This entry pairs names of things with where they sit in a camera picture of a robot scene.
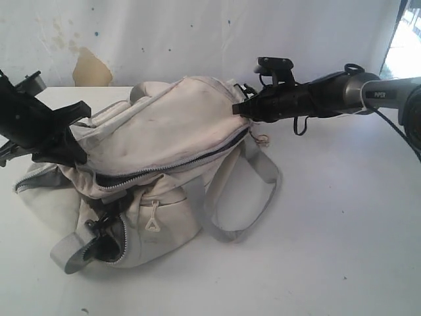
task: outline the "white table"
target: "white table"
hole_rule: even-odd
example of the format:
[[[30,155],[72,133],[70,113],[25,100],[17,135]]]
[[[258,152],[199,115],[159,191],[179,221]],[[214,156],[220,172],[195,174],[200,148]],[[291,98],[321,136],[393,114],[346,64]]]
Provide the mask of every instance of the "white table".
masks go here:
[[[39,98],[52,108],[83,99],[96,112],[129,91],[48,88]],[[0,313],[420,315],[421,165],[404,141],[376,115],[310,119],[300,138],[290,120],[259,129],[284,183],[253,233],[240,244],[201,233],[128,270],[59,270],[49,258],[59,237],[11,192],[30,158],[9,162],[0,170]],[[266,193],[246,169],[236,167],[219,205],[240,222]]]

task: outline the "white surface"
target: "white surface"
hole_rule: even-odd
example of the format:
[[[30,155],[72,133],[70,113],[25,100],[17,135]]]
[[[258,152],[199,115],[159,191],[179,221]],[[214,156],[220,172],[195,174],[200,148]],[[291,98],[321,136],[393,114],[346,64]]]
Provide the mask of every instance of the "white surface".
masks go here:
[[[47,86],[73,86],[81,47],[113,86],[185,75],[257,83],[258,56],[291,58],[299,82],[345,63],[379,73],[400,2],[3,0],[0,65],[15,83],[40,70]]]
[[[49,88],[41,98],[54,108],[83,99],[97,111],[129,91]],[[290,120],[260,129],[271,137],[265,150],[284,183],[252,234],[221,244],[202,233],[129,270],[60,271],[49,258],[58,237],[11,193],[29,158],[11,161],[0,171],[1,314],[419,315],[421,165],[414,153],[375,115],[310,119],[303,137],[293,135]],[[264,192],[254,180],[240,164],[220,213],[256,205]]]

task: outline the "white backpack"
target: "white backpack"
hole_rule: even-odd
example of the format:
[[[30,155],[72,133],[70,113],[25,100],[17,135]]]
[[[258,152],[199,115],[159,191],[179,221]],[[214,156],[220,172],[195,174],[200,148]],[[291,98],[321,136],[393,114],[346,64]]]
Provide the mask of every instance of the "white backpack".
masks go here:
[[[201,228],[222,242],[238,239],[266,209],[280,174],[249,136],[251,123],[232,114],[243,99],[233,84],[214,78],[146,82],[128,100],[72,126],[87,163],[34,163],[14,187],[63,235],[51,251],[56,264],[66,273],[95,259],[134,267]],[[226,231],[212,216],[240,155],[273,189],[246,229]]]

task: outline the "zipper pull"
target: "zipper pull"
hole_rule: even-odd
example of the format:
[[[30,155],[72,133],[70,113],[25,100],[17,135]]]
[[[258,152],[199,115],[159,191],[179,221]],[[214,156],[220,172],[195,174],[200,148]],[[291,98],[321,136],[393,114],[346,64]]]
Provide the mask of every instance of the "zipper pull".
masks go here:
[[[148,220],[145,230],[148,232],[160,232],[161,228],[158,225],[157,220],[155,219],[155,212],[157,211],[157,208],[159,206],[159,201],[152,201],[152,213],[151,218]]]

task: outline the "bag handle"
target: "bag handle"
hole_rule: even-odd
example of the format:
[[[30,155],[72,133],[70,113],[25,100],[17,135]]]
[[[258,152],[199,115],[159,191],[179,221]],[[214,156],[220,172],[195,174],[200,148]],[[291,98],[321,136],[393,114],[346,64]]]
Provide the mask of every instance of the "bag handle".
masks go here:
[[[279,169],[274,162],[260,150],[252,137],[247,136],[240,146],[241,156],[247,160],[265,183],[272,184],[272,191],[266,203],[263,205],[263,208],[260,210],[255,220],[248,227],[241,230],[224,230],[215,225],[212,221],[216,203],[218,201],[217,198],[215,198],[218,194],[215,194],[215,192],[220,192],[222,189],[221,185],[223,184],[221,184],[219,179],[224,178],[224,163],[227,163],[226,160],[216,172],[214,180],[210,183],[207,192],[205,192],[205,185],[201,176],[194,178],[183,186],[196,221],[202,225],[206,232],[220,242],[233,242],[250,230],[269,206],[269,203],[272,201],[281,182],[281,173]]]

